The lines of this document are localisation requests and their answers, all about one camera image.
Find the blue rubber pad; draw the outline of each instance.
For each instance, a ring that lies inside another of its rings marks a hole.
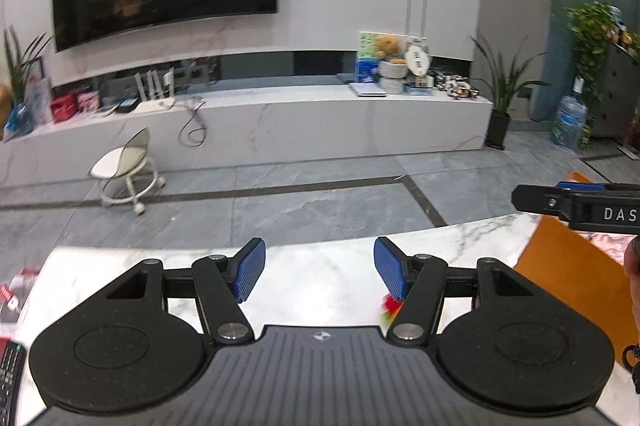
[[[605,187],[600,184],[580,184],[577,182],[558,182],[556,187],[571,191],[606,191]]]
[[[264,240],[260,240],[247,257],[238,264],[238,275],[231,285],[231,292],[236,300],[247,301],[264,270],[265,259],[266,245]]]
[[[373,262],[392,298],[403,301],[409,289],[402,276],[402,264],[380,239],[373,245]]]

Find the white marble table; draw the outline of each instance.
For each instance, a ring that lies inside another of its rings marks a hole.
[[[81,115],[0,143],[0,186],[86,179],[100,157],[145,127],[162,171],[477,150],[493,106],[484,98],[453,100],[441,91],[359,98],[345,84],[216,91],[203,97],[199,114],[210,129],[196,149],[177,142],[190,119],[179,106],[104,119]],[[405,131],[414,128],[420,131]]]
[[[390,235],[409,255],[430,253],[452,266],[475,267],[493,256],[514,266],[538,218],[524,213],[439,229]],[[256,336],[265,324],[299,326],[378,325],[387,294],[373,265],[375,237],[267,248],[267,263],[249,301],[242,305]],[[165,268],[190,266],[210,253],[236,250],[122,250],[60,247],[47,260],[25,304],[14,339],[30,346],[39,333],[145,258],[162,260]],[[470,310],[470,300],[447,300],[440,323]],[[170,312],[200,330],[193,300],[173,300]],[[598,404],[617,424],[638,426],[639,403],[630,376],[616,366]],[[44,408],[28,369],[22,380],[17,426]]]

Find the chair backrest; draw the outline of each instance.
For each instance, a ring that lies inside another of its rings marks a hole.
[[[124,145],[122,153],[120,154],[116,173],[117,177],[129,173],[129,171],[140,164],[140,161],[146,156],[149,139],[149,128],[140,130],[129,139],[129,142]]]

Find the white stool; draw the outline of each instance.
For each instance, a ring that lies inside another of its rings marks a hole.
[[[149,128],[133,135],[122,148],[116,148],[102,157],[91,169],[91,176],[100,180],[100,199],[104,207],[119,203],[133,203],[133,210],[141,215],[145,211],[145,205],[138,201],[139,197],[146,195],[156,184],[164,186],[164,177],[158,175],[158,168],[152,158],[147,155],[149,146]],[[133,178],[143,169],[147,168],[154,174],[151,183],[140,193],[136,192]],[[113,179],[125,177],[130,197],[124,199],[112,199],[104,190]]]

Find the metal screw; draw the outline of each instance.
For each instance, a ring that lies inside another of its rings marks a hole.
[[[225,323],[218,327],[218,335],[226,340],[241,340],[249,333],[249,329],[242,323]]]
[[[394,327],[394,336],[400,340],[417,340],[424,334],[424,329],[415,323],[403,323]]]

